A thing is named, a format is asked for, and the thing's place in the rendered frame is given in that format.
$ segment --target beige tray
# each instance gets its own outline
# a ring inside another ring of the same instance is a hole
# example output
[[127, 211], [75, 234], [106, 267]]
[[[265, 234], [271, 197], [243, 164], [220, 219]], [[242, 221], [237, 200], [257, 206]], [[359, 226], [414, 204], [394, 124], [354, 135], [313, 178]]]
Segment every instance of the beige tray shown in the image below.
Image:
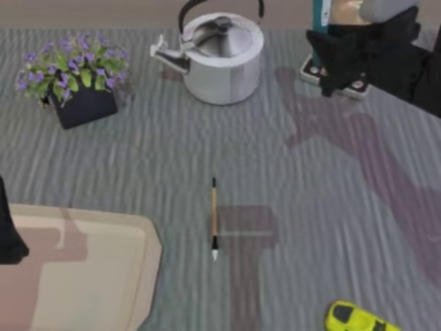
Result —
[[135, 331], [147, 318], [162, 250], [150, 220], [10, 209], [30, 255], [0, 265], [0, 330]]

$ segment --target yellow object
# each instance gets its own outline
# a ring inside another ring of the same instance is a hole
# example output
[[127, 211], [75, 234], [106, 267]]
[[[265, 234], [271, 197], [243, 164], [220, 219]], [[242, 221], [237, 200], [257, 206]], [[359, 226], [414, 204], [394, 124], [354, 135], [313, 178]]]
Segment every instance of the yellow object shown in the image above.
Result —
[[327, 331], [402, 331], [398, 326], [343, 300], [332, 303], [325, 327]]

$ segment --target beige background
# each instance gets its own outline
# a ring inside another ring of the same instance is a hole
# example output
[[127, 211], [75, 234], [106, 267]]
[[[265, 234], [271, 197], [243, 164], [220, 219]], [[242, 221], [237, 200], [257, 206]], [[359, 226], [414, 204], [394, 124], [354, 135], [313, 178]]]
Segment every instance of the beige background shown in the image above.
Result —
[[[175, 27], [185, 0], [0, 0], [0, 26], [36, 28]], [[267, 0], [267, 28], [303, 28], [311, 21], [312, 0]], [[213, 0], [192, 11], [227, 10], [256, 16], [256, 0]], [[423, 0], [420, 21], [441, 22], [441, 1]]]

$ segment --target kettle spout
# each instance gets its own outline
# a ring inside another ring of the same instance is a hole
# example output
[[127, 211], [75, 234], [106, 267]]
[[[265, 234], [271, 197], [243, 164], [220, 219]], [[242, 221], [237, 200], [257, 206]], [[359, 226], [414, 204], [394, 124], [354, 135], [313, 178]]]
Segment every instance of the kettle spout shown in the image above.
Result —
[[158, 43], [150, 46], [150, 56], [165, 63], [169, 67], [186, 74], [189, 70], [189, 59], [182, 52], [169, 50], [163, 36], [159, 36]]

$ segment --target table surface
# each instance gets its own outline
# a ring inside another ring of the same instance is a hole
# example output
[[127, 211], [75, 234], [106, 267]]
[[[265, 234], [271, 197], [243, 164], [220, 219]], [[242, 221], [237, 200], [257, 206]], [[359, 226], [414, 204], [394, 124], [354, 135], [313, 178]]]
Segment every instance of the table surface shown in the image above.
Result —
[[120, 111], [64, 131], [12, 82], [22, 52], [68, 32], [0, 30], [0, 173], [11, 203], [155, 223], [163, 258], [141, 331], [321, 330], [335, 299], [403, 330], [441, 329], [439, 119], [375, 88], [320, 98], [298, 79], [303, 31], [265, 31], [259, 89], [220, 108], [148, 57], [159, 33], [177, 46], [174, 30], [106, 30], [132, 55]]

